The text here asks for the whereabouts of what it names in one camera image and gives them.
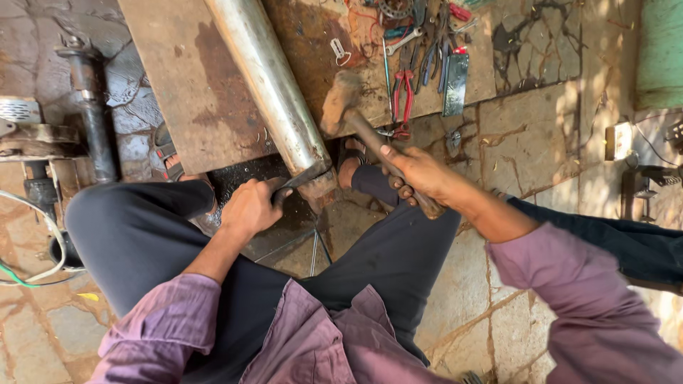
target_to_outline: hammer head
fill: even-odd
[[[327,135],[334,135],[343,126],[344,112],[358,104],[361,98],[361,77],[349,70],[341,70],[335,75],[332,88],[325,96],[322,105],[320,128]]]

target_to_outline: green wall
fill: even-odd
[[[644,0],[636,108],[683,107],[683,0]]]

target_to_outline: rusty steel sheet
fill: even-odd
[[[391,123],[382,57],[382,29],[374,20],[349,12],[343,1],[262,0],[316,124],[332,80],[351,68],[364,79],[359,110],[373,126]],[[265,124],[245,87],[203,0],[119,0],[154,94],[189,174],[218,169],[273,154]],[[354,11],[375,15],[375,8],[350,2]],[[495,96],[491,25],[488,8],[473,13],[479,25],[470,30],[474,43],[465,103]],[[338,38],[351,53],[337,66],[330,41]],[[398,55],[389,57],[389,74]],[[441,111],[437,81],[415,97],[412,117]],[[337,136],[350,134],[339,131]]]

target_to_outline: purple shirt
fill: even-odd
[[[616,259],[546,223],[488,244],[504,284],[534,289],[558,319],[547,383],[681,383],[683,357],[616,273]],[[184,274],[150,291],[106,334],[91,383],[177,383],[193,351],[213,347],[221,287]],[[240,383],[455,383],[396,342],[382,299],[367,286],[351,308],[329,312],[290,280],[263,349]]]

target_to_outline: shirt sleeve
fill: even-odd
[[[558,316],[548,384],[680,382],[683,357],[661,340],[611,254],[550,223],[486,247],[504,284],[535,290]]]
[[[159,284],[104,336],[89,383],[179,383],[192,352],[214,345],[220,294],[193,273]]]

